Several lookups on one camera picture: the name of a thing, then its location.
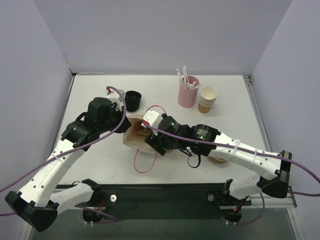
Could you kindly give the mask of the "stack of brown paper cups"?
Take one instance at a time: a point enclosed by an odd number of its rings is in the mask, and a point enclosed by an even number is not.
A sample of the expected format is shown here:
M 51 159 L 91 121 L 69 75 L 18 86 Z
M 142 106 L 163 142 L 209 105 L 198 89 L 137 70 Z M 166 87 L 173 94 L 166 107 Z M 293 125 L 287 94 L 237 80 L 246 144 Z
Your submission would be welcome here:
M 200 91 L 198 110 L 200 113 L 207 114 L 214 105 L 218 97 L 218 91 L 211 86 L 205 86 Z

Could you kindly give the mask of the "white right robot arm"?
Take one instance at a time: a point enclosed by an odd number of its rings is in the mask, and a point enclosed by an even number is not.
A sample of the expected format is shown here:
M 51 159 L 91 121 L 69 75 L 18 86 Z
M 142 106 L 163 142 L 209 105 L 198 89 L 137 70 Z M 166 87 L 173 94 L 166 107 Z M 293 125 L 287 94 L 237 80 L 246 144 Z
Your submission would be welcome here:
M 148 111 L 141 125 L 151 130 L 144 141 L 161 156 L 179 150 L 188 157 L 218 158 L 252 171 L 243 179 L 226 181 L 221 197 L 227 204 L 254 194 L 287 197 L 291 165 L 281 160 L 279 153 L 254 148 L 204 124 L 180 124 L 165 113 Z

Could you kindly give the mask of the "pink cylindrical holder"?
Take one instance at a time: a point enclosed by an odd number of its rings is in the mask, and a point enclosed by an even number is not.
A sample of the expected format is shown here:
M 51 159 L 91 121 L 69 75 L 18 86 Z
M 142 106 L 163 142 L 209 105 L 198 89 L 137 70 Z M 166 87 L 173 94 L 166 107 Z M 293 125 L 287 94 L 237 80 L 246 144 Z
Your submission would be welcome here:
M 200 82 L 195 76 L 188 76 L 191 85 L 194 83 L 193 89 L 185 89 L 182 84 L 179 85 L 177 102 L 183 108 L 191 108 L 195 105 Z

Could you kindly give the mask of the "white wrapped straws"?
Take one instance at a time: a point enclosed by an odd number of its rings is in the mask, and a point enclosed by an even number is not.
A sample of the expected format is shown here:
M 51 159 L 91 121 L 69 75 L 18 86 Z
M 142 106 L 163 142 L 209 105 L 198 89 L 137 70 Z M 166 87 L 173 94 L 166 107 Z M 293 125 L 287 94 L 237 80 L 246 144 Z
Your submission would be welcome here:
M 180 70 L 177 68 L 176 69 L 176 74 L 178 76 L 178 81 L 180 83 L 180 85 L 182 85 L 182 87 L 186 90 L 195 90 L 198 89 L 200 84 L 197 83 L 196 81 L 194 81 L 193 83 L 191 83 L 191 81 L 189 80 L 189 75 L 187 73 L 187 67 L 183 66 L 182 67 L 182 74 L 180 72 Z

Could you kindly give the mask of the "stack of black cup lids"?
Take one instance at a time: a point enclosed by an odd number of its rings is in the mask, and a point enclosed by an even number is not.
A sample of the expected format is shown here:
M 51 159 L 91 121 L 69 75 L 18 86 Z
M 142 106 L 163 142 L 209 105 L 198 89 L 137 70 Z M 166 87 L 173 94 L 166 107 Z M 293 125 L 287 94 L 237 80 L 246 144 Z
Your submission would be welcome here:
M 135 112 L 140 108 L 142 95 L 134 90 L 129 90 L 125 93 L 126 110 L 128 112 Z

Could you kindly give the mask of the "pink and cream paper bag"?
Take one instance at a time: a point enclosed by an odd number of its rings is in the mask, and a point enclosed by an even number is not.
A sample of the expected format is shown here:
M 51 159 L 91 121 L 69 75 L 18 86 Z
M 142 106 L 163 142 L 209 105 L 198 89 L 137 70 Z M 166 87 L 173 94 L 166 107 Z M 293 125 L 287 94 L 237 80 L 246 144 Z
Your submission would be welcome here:
M 138 120 L 143 120 L 143 115 L 136 113 L 128 116 L 127 118 L 131 123 L 131 127 L 123 134 L 122 142 L 125 146 L 136 150 L 134 159 L 133 159 L 133 167 L 135 171 L 138 172 L 139 174 L 146 174 L 154 167 L 157 160 L 157 152 L 151 146 L 145 143 L 144 139 L 133 137 L 133 125 Z M 139 152 L 145 153 L 145 154 L 154 154 L 153 163 L 148 170 L 144 170 L 144 171 L 138 170 L 136 166 L 136 160 Z

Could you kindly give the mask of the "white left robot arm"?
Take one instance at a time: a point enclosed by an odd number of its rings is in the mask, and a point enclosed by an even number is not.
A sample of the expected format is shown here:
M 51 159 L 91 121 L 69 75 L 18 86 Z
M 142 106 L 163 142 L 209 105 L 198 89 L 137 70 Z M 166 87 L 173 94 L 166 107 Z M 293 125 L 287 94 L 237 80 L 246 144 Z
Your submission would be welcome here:
M 120 96 L 96 97 L 75 121 L 67 125 L 45 165 L 18 191 L 10 191 L 5 201 L 13 212 L 38 232 L 49 228 L 57 216 L 82 203 L 95 206 L 103 198 L 101 186 L 91 179 L 54 193 L 56 186 L 100 135 L 124 133 L 131 126 Z

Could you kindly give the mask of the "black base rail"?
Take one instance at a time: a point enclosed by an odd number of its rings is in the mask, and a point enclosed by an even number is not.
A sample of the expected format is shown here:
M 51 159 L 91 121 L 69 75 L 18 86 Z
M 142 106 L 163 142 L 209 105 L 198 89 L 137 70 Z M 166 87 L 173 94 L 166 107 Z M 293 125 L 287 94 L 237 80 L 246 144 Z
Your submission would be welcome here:
M 82 203 L 101 207 L 117 220 L 208 220 L 239 222 L 249 206 L 225 193 L 223 183 L 103 184 L 98 195 Z

